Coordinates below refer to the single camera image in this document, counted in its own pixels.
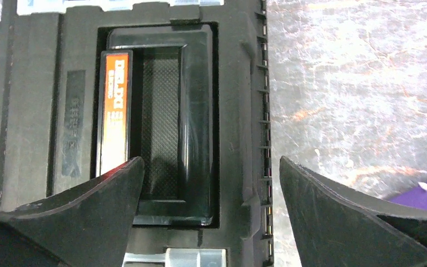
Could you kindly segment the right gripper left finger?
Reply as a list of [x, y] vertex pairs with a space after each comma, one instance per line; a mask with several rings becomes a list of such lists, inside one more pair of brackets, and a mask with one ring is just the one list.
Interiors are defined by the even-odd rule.
[[0, 266], [121, 266], [144, 178], [135, 157], [51, 197], [0, 211]]

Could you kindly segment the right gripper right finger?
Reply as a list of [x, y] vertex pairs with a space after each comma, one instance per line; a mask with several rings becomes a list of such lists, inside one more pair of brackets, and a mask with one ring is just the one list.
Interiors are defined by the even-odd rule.
[[287, 157], [280, 184], [302, 266], [427, 266], [427, 209], [367, 195]]

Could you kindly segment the black plastic toolbox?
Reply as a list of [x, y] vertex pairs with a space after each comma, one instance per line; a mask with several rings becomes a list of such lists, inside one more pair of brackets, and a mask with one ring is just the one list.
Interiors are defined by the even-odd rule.
[[121, 266], [273, 266], [265, 1], [3, 1], [0, 211], [140, 157]]

